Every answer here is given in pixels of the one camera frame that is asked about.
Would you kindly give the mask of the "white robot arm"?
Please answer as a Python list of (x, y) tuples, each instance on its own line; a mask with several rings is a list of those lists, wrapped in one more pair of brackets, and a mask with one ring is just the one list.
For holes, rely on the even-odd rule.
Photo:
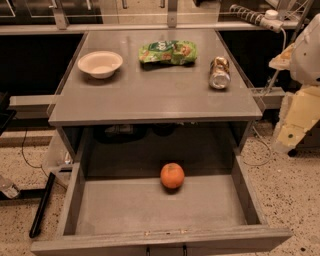
[(282, 101), (273, 148), (288, 153), (320, 121), (320, 14), (316, 14), (296, 40), (269, 62), (276, 70), (289, 70), (301, 88)]

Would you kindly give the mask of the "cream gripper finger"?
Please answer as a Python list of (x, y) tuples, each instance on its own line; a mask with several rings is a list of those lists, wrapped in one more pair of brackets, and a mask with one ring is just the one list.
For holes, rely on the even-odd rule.
[(291, 70), (293, 50), (294, 44), (290, 44), (280, 54), (271, 59), (269, 67), (280, 71)]
[(273, 133), (273, 149), (279, 153), (295, 149), (319, 121), (320, 87), (288, 92), (282, 100), (279, 122)]

